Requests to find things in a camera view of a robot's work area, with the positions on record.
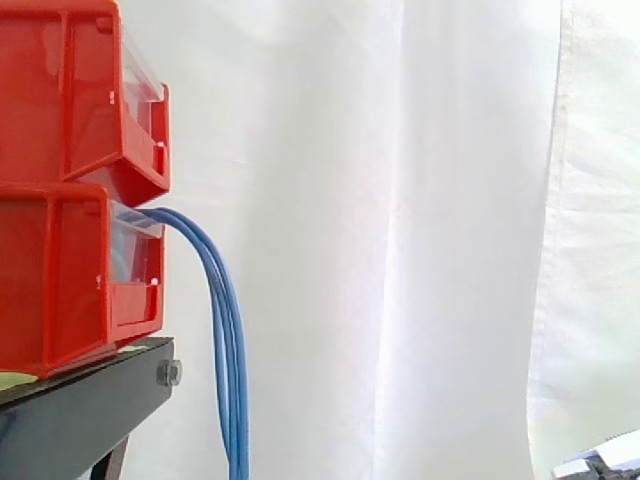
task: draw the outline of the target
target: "red plastic drawer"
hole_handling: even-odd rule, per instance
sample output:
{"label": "red plastic drawer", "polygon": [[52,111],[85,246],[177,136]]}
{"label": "red plastic drawer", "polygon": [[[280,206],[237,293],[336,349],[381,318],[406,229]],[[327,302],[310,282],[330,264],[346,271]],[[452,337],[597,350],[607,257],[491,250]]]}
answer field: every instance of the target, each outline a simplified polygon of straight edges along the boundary
{"label": "red plastic drawer", "polygon": [[111,0],[0,0],[0,182],[169,189],[169,94]]}
{"label": "red plastic drawer", "polygon": [[0,186],[0,371],[40,378],[162,327],[164,228],[92,185]]}

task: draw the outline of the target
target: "white curtain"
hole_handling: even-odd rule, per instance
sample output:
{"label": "white curtain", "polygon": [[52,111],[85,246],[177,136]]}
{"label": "white curtain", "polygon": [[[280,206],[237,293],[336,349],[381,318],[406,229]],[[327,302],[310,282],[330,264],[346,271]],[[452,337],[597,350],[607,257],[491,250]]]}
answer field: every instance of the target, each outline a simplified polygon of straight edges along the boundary
{"label": "white curtain", "polygon": [[[528,480],[559,0],[129,0],[172,88],[173,191],[244,314],[255,480]],[[124,478],[225,478],[209,303]]]}
{"label": "white curtain", "polygon": [[640,4],[563,3],[529,391],[539,478],[640,428]]}

